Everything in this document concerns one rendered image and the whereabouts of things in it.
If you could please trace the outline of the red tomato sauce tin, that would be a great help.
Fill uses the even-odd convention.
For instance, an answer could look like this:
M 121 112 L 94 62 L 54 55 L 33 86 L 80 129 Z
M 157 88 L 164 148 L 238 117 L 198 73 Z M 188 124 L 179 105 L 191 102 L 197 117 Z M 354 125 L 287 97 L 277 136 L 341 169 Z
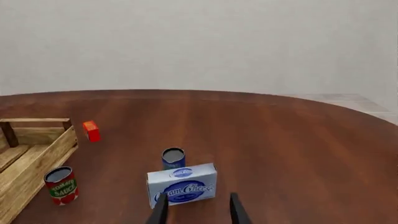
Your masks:
M 56 205 L 67 205 L 79 196 L 76 178 L 71 167 L 61 166 L 52 169 L 44 175 L 44 182 Z

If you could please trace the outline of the blue cream cheese box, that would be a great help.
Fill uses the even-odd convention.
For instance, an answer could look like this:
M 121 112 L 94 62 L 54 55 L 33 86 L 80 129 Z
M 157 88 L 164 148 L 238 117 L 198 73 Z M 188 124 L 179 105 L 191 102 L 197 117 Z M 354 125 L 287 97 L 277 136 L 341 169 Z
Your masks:
M 149 205 L 154 208 L 161 194 L 169 205 L 213 198 L 216 195 L 217 169 L 213 163 L 147 173 Z

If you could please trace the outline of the small red box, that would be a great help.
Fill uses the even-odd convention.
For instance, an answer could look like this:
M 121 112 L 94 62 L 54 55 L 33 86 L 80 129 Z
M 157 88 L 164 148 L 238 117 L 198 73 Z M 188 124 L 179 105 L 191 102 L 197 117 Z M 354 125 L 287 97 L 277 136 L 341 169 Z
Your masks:
M 99 128 L 97 127 L 94 121 L 86 121 L 83 123 L 83 129 L 85 130 L 85 134 L 87 138 L 91 142 L 100 141 L 101 136 L 99 132 Z

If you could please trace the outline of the blue tin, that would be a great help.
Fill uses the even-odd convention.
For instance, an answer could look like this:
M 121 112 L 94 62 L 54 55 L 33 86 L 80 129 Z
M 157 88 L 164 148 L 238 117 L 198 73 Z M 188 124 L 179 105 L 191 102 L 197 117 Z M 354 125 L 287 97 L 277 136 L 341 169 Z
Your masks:
M 164 150 L 161 158 L 163 170 L 178 169 L 186 166 L 185 151 L 177 147 Z

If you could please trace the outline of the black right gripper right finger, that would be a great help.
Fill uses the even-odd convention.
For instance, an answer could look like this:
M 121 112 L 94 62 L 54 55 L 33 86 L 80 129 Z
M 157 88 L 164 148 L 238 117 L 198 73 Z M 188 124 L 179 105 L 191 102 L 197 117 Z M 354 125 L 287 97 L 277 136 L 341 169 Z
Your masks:
M 232 224 L 252 224 L 252 221 L 245 211 L 238 194 L 235 192 L 230 194 L 229 210 Z

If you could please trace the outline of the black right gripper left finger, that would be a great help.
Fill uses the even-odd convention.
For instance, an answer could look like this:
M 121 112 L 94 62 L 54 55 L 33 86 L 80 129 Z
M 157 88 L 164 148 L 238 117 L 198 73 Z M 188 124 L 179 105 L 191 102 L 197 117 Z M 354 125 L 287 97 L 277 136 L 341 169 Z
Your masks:
M 147 224 L 166 224 L 169 208 L 169 200 L 167 194 L 161 193 L 158 201 L 153 208 L 152 214 L 147 219 Z

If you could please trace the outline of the wooden slat tray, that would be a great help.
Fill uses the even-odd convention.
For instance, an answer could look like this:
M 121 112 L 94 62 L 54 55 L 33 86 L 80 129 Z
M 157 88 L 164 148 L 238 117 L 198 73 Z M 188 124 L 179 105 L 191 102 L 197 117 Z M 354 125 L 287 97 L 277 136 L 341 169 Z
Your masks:
M 68 118 L 0 119 L 0 224 L 11 224 L 44 186 L 44 175 L 77 149 Z

